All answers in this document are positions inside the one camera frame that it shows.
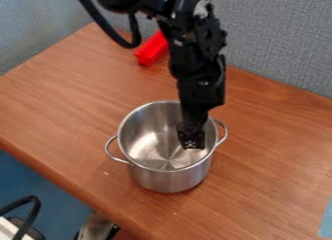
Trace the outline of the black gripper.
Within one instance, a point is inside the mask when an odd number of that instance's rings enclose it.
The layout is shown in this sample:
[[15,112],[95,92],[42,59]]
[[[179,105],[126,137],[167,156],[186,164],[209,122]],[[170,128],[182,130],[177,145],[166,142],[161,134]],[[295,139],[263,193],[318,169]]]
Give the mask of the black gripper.
[[209,110],[226,100],[226,57],[218,54],[201,68],[183,56],[173,55],[170,72],[177,78],[182,121],[177,125],[178,139],[185,150],[206,148]]

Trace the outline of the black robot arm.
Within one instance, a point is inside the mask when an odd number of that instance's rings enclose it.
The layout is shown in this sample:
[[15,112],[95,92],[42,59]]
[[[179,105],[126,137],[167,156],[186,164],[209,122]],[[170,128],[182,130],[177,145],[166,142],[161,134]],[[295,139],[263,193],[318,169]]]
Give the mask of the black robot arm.
[[159,25],[177,78],[182,121],[177,132],[186,149],[206,146],[210,110],[225,104],[227,32],[214,14],[213,0],[78,0],[114,41],[127,49],[142,44],[137,15]]

